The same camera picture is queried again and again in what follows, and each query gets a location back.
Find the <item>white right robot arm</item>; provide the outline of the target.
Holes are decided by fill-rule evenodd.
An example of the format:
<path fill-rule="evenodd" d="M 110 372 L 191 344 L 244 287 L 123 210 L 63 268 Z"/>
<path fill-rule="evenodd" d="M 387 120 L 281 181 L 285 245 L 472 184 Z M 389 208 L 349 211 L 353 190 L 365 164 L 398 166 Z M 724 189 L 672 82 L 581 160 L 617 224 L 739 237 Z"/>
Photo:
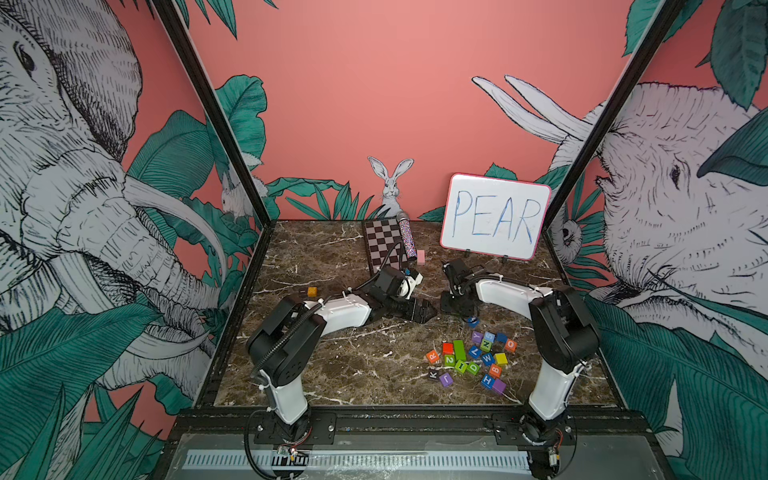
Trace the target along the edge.
<path fill-rule="evenodd" d="M 485 303 L 531 321 L 542 366 L 527 405 L 541 421 L 561 417 L 576 378 L 600 346 L 594 317 L 580 294 L 571 287 L 520 285 L 461 259 L 442 270 L 449 285 L 441 296 L 443 313 L 469 318 Z"/>

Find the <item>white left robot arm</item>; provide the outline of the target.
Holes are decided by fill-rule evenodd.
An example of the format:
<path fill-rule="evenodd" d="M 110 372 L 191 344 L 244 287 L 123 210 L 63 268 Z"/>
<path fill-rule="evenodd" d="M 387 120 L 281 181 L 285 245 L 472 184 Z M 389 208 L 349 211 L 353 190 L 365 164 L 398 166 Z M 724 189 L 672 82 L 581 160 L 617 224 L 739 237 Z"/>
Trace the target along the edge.
<path fill-rule="evenodd" d="M 252 379 L 266 393 L 277 419 L 294 427 L 307 417 L 302 374 L 322 337 L 382 317 L 418 324 L 434 318 L 434 305 L 414 296 L 422 281 L 423 275 L 415 269 L 384 266 L 359 286 L 326 300 L 282 298 L 246 343 Z"/>

